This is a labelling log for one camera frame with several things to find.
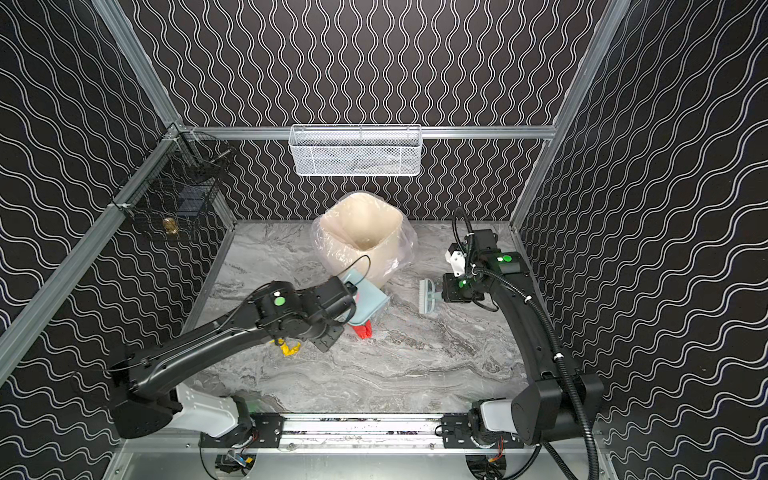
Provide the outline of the light teal plastic dustpan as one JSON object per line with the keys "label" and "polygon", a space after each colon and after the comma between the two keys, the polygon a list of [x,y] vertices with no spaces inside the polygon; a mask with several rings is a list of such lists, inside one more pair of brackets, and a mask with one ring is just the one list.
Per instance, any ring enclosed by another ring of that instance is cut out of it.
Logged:
{"label": "light teal plastic dustpan", "polygon": [[354,296],[355,314],[347,322],[350,326],[363,326],[382,311],[389,303],[389,297],[355,269],[340,276],[344,283],[351,283],[357,291]]}

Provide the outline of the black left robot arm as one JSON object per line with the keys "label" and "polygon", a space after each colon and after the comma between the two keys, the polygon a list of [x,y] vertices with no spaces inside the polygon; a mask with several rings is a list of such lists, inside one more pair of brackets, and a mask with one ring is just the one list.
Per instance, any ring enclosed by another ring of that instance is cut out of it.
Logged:
{"label": "black left robot arm", "polygon": [[355,315],[356,286],[332,276],[297,290],[272,281],[237,308],[177,338],[111,353],[109,411],[119,436],[135,439],[165,427],[200,431],[220,447],[249,441],[255,428],[245,401],[186,386],[198,372],[249,348],[297,339],[326,352]]}

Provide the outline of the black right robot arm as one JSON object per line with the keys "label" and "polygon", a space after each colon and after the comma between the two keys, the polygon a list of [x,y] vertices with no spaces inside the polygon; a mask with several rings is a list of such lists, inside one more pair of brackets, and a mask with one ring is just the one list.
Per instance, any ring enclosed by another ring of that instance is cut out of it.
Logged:
{"label": "black right robot arm", "polygon": [[593,448],[603,382],[578,367],[560,345],[523,257],[502,251],[497,241],[492,230],[475,230],[455,236],[446,252],[452,270],[443,277],[443,300],[479,304],[490,299],[513,334],[527,379],[526,388],[513,398],[472,405],[473,435],[482,442],[509,435],[525,445],[580,438]]}

